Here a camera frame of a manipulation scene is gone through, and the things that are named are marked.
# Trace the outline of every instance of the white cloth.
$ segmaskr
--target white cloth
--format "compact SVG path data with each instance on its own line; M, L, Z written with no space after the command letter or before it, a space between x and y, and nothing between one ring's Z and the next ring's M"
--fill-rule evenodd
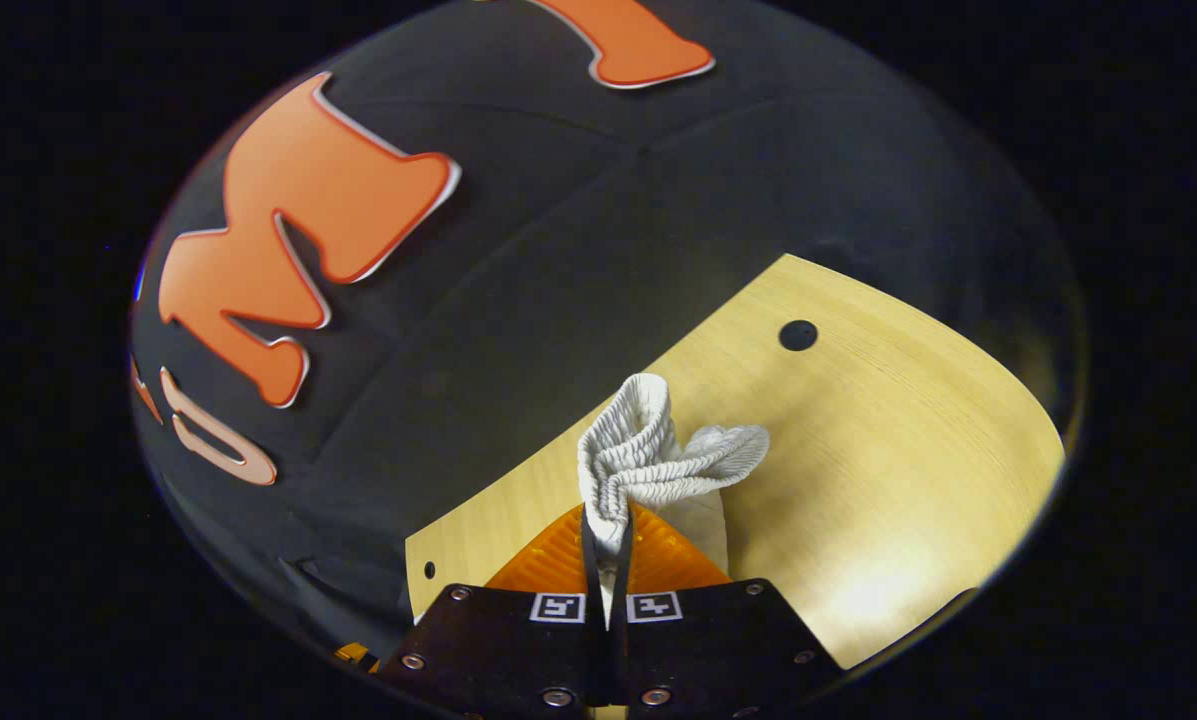
M743 480L770 445L771 437L758 425L710 425L681 449L666 378L630 377L581 437L581 496L598 544L598 568L610 574L630 519L628 501L634 501L657 511L727 570L727 525L718 492Z

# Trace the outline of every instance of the metal bolt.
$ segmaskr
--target metal bolt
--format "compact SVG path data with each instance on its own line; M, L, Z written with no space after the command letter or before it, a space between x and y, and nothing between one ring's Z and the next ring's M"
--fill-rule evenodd
M566 707L575 700L575 697L571 697L571 692L567 691L548 691L542 697L548 707Z
M649 691L643 694L643 704L650 704L651 707L666 704L666 702L670 701L670 697L674 696L664 688L649 689Z

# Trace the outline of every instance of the black fabric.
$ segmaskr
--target black fabric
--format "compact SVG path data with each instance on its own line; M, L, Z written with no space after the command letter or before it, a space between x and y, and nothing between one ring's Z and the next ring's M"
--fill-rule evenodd
M530 4L442 5L327 65L333 105L401 150L446 152L464 176L360 283L316 277L311 243L292 232L333 321L249 324L309 350L291 409L266 405L158 318L170 242L224 225L223 160L244 126L188 181L150 246L133 355L164 419L160 366L265 449L278 482L229 477L135 397L133 413L169 502L196 507L183 518L200 530L227 530L203 537L233 565L231 582L292 603L334 642L371 635L387 653L411 626L403 539L785 252L982 342L1068 428L1071 281L1049 220L996 152L876 60L779 10L646 5L717 68L648 91L601 87L584 42Z

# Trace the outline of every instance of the black background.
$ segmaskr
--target black background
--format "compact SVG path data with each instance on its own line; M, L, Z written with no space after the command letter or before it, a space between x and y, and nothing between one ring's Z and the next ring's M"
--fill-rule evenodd
M1197 716L1197 4L780 5L999 142L1073 246L1095 343L1084 451L1031 550L816 715ZM174 526L124 315L215 138L424 6L0 6L0 716L407 716Z

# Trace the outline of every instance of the wooden board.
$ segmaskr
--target wooden board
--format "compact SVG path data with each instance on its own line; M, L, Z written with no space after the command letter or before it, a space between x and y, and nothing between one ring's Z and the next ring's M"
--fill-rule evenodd
M818 325L808 350L777 341L795 319ZM791 255L648 372L670 384L680 438L700 425L771 432L767 459L723 492L729 570L772 580L844 667L985 582L1064 460L1043 407L986 352ZM606 405L407 538L418 615L446 582L485 582L579 502L576 443Z

